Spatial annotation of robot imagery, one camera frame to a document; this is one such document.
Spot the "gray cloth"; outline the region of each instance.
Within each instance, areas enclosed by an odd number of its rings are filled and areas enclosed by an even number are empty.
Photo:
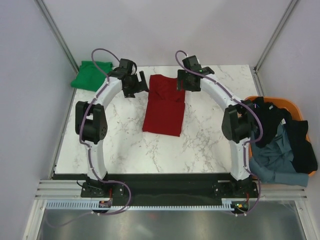
[[[294,154],[287,132],[282,124],[279,124],[277,134],[271,143],[263,148],[259,148],[252,143],[251,151],[250,170],[263,183],[300,185],[303,187],[308,185],[308,174],[297,173],[292,165]]]

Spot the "marble surface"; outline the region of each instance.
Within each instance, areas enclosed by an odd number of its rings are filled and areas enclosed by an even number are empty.
[[[247,65],[210,66],[220,82],[240,98],[257,95]],[[177,66],[139,67],[150,75],[177,77]],[[87,173],[87,156],[75,133],[75,105],[89,101],[94,92],[78,89],[72,104],[58,157],[56,174]],[[229,172],[231,153],[222,134],[223,110],[205,92],[187,92],[180,137],[142,132],[148,93],[124,98],[120,92],[105,110],[108,133],[104,163],[109,173],[219,173]]]

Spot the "folded green cloth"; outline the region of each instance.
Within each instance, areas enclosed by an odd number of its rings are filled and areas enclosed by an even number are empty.
[[[112,62],[97,61],[96,64],[106,73],[112,70]],[[79,73],[71,82],[71,87],[96,92],[104,83],[106,76],[100,72],[92,61],[82,61]]]

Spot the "orange laundry basket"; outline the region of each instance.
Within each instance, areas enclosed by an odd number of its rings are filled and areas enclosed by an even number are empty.
[[[249,99],[251,101],[255,100],[258,96],[249,96],[246,99]],[[297,105],[295,105],[293,102],[284,99],[284,98],[280,98],[280,97],[270,97],[270,96],[265,96],[263,97],[264,102],[266,103],[273,103],[274,105],[276,105],[278,108],[280,109],[286,109],[289,113],[291,113],[292,119],[296,120],[296,121],[302,121],[303,117],[301,115],[301,112],[299,110],[299,108],[297,107]],[[308,137],[308,135],[306,135],[306,140],[308,142],[310,142],[310,139]],[[251,152],[251,146],[249,146],[249,157],[252,157],[252,152]],[[311,173],[309,173],[309,176],[313,176],[316,173],[316,171],[313,171]]]

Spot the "black cloth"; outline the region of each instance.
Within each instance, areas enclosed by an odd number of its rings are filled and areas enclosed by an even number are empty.
[[[309,174],[318,170],[318,163],[310,142],[306,140],[308,132],[308,121],[296,121],[292,119],[290,112],[284,108],[278,108],[271,102],[264,102],[263,97],[257,97],[254,101],[255,114],[261,121],[263,136],[256,143],[259,148],[271,143],[277,134],[278,125],[285,120],[284,128],[293,152],[292,165],[297,173]]]

